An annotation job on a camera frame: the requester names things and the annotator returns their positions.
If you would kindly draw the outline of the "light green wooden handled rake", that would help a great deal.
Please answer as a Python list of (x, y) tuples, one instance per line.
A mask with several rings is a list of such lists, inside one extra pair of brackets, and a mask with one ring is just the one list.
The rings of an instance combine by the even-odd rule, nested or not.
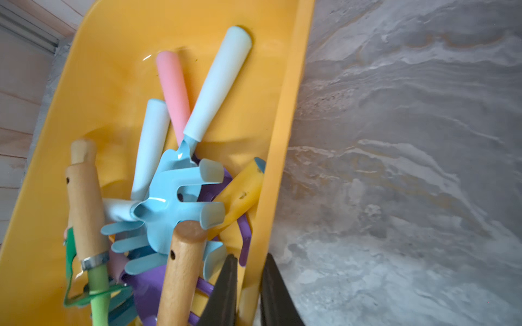
[(188, 324), (206, 239), (207, 232), (197, 221), (183, 221), (174, 228), (157, 325)]

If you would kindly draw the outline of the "light blue hand rake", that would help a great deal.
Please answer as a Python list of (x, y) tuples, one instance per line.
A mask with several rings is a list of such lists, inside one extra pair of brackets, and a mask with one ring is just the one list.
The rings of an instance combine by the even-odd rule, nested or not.
[(157, 253), (168, 254), (173, 231), (181, 222), (194, 221), (199, 228), (208, 230), (224, 220), (223, 203), (198, 201), (203, 185), (223, 182), (223, 165), (208, 159), (195, 162), (192, 157), (251, 47), (248, 32), (238, 26), (228, 29), (184, 129), (181, 145), (162, 155), (149, 197), (133, 209), (134, 216), (145, 224), (149, 246)]

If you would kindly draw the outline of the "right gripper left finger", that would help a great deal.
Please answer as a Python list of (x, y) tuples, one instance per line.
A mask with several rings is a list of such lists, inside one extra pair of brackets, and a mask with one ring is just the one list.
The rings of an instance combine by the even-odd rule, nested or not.
[(226, 257), (212, 294), (197, 323), (198, 326), (235, 326), (238, 259), (230, 254)]

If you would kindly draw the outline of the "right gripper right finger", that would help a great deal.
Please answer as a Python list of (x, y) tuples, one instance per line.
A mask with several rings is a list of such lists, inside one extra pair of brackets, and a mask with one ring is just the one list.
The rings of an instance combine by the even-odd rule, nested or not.
[(262, 273), (260, 297), (261, 325), (305, 326), (270, 253)]

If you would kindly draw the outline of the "yellow storage box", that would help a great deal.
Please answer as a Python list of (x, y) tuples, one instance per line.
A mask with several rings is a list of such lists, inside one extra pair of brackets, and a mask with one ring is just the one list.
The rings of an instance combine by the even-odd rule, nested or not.
[(63, 232), (70, 146), (92, 139), (103, 195), (128, 197), (147, 102), (161, 87), (155, 56), (179, 50), (195, 101), (229, 27), (251, 52), (197, 156), (237, 173), (266, 163), (253, 239), (239, 270), (238, 325), (251, 325), (273, 228), (303, 77), (313, 1), (98, 1), (74, 37), (1, 247), (2, 325), (89, 325), (89, 308), (65, 308)]

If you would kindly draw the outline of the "green rake wooden handle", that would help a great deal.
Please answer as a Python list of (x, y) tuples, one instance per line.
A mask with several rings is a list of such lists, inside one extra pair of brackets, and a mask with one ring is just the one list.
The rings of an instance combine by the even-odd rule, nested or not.
[[(71, 145), (72, 162), (66, 170), (69, 227), (65, 241), (67, 290), (64, 306), (89, 304), (92, 324), (109, 325), (111, 295), (124, 287), (110, 285), (107, 269), (110, 242), (101, 233), (105, 213), (95, 166), (96, 154), (96, 145), (89, 139), (78, 139)], [(74, 258), (88, 275), (88, 290), (71, 297)]]

